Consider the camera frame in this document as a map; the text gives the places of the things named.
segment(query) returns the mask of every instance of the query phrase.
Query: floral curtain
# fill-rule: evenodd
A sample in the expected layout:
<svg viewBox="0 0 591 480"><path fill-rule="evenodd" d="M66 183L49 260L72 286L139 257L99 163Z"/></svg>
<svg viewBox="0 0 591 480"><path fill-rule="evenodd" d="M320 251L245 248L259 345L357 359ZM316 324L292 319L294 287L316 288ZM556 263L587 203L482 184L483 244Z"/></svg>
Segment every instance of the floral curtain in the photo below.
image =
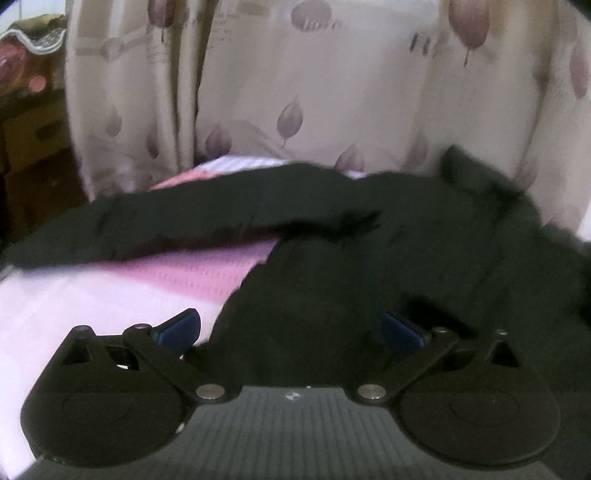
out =
<svg viewBox="0 0 591 480"><path fill-rule="evenodd" d="M74 0L66 83L91 199L225 154L432 174L452 143L577 229L589 21L566 0Z"/></svg>

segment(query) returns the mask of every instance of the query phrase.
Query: black cloth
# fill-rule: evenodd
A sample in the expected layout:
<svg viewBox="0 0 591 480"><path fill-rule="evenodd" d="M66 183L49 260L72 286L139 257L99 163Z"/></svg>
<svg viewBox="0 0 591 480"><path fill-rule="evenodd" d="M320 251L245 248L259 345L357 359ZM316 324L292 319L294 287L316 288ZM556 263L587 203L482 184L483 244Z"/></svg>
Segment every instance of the black cloth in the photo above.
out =
<svg viewBox="0 0 591 480"><path fill-rule="evenodd" d="M467 328L510 332L561 404L547 462L568 480L589 473L589 249L542 228L528 197L456 148L437 178L351 180L293 164L100 199L14 245L6 260L124 260L269 231L281 242L197 350L206 373L251 385L357 384L389 361L376 319L424 299Z"/></svg>

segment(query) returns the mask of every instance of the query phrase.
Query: pink blanket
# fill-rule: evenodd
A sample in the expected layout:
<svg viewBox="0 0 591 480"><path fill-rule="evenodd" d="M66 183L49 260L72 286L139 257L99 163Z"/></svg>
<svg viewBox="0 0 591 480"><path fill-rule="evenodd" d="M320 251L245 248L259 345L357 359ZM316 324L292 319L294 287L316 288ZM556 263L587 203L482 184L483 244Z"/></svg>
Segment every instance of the pink blanket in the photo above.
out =
<svg viewBox="0 0 591 480"><path fill-rule="evenodd" d="M154 189L206 180L215 174L190 170ZM117 275L150 284L198 300L224 303L257 263L264 262L276 240L245 247L175 252L128 262L111 262L103 267Z"/></svg>

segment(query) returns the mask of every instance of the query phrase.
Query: purple leaf print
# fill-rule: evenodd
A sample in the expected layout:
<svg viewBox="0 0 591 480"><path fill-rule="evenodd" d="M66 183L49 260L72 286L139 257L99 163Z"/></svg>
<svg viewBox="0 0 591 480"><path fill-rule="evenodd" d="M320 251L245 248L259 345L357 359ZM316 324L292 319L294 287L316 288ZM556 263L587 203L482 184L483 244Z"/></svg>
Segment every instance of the purple leaf print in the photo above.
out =
<svg viewBox="0 0 591 480"><path fill-rule="evenodd" d="M419 132L413 146L408 152L406 162L402 166L402 171L413 171L421 167L427 160L429 153L429 143L422 132Z"/></svg>
<svg viewBox="0 0 591 480"><path fill-rule="evenodd" d="M283 146L288 138L293 137L300 131L301 124L304 122L304 112L301 109L297 97L287 105L279 118L277 119L277 131L283 138Z"/></svg>
<svg viewBox="0 0 591 480"><path fill-rule="evenodd" d="M450 0L449 24L467 48L464 66L471 50L484 45L489 30L490 0Z"/></svg>
<svg viewBox="0 0 591 480"><path fill-rule="evenodd" d="M291 11L291 24L302 32L326 27L332 19L332 9L324 0L304 0Z"/></svg>
<svg viewBox="0 0 591 480"><path fill-rule="evenodd" d="M589 88L589 61L579 42L574 45L570 55L570 81L573 85L574 96L577 100L587 95Z"/></svg>
<svg viewBox="0 0 591 480"><path fill-rule="evenodd" d="M205 154L208 159L215 160L216 158L228 155L232 149L232 137L230 132L217 124L212 132L205 140Z"/></svg>
<svg viewBox="0 0 591 480"><path fill-rule="evenodd" d="M123 120L117 111L115 105L111 107L107 114L105 130L110 137L116 137L121 132L123 126Z"/></svg>
<svg viewBox="0 0 591 480"><path fill-rule="evenodd" d="M168 28L174 21L176 0L150 0L148 2L148 19L155 27Z"/></svg>
<svg viewBox="0 0 591 480"><path fill-rule="evenodd" d="M528 190L538 177L538 158L523 158L519 162L513 182L520 190Z"/></svg>
<svg viewBox="0 0 591 480"><path fill-rule="evenodd" d="M364 171L365 159L353 144L339 155L335 163L335 168L340 171Z"/></svg>

